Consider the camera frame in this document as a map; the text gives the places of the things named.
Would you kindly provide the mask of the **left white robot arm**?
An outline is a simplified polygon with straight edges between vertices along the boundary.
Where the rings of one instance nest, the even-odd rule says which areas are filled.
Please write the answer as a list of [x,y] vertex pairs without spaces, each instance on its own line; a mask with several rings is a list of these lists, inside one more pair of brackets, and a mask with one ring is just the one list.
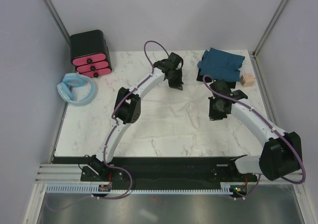
[[158,84],[167,80],[170,88],[183,90],[182,82],[183,58],[170,53],[168,58],[155,62],[152,71],[141,81],[130,88],[120,88],[111,118],[114,124],[106,137],[105,144],[100,147],[88,163],[92,176],[98,181],[107,179],[109,163],[124,133],[141,115],[142,99]]

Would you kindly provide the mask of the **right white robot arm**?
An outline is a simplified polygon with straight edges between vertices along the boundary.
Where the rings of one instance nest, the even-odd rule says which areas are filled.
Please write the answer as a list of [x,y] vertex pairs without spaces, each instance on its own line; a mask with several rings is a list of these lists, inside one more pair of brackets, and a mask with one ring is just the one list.
[[245,174],[261,174],[268,180],[286,179],[295,171],[302,172],[299,183],[306,178],[302,160],[301,138],[296,132],[287,133],[262,116],[241,90],[232,91],[224,80],[207,86],[209,97],[209,119],[219,121],[233,115],[240,120],[262,145],[260,155],[243,155],[234,159],[228,170],[233,181],[241,180]]

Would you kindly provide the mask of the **black pink drawer box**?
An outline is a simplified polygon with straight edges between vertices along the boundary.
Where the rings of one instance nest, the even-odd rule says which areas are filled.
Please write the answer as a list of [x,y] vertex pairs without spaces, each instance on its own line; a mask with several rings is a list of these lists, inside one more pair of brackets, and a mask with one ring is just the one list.
[[112,72],[109,50],[101,30],[71,35],[70,52],[71,63],[81,75],[98,78]]

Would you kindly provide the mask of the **white t shirt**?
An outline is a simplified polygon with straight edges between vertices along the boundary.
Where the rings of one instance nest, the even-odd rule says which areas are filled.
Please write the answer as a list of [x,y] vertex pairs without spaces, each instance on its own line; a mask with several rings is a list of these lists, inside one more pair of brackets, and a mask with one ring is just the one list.
[[209,120],[211,92],[201,83],[183,90],[157,86],[142,100],[138,121],[125,132],[116,156],[222,156],[223,121]]

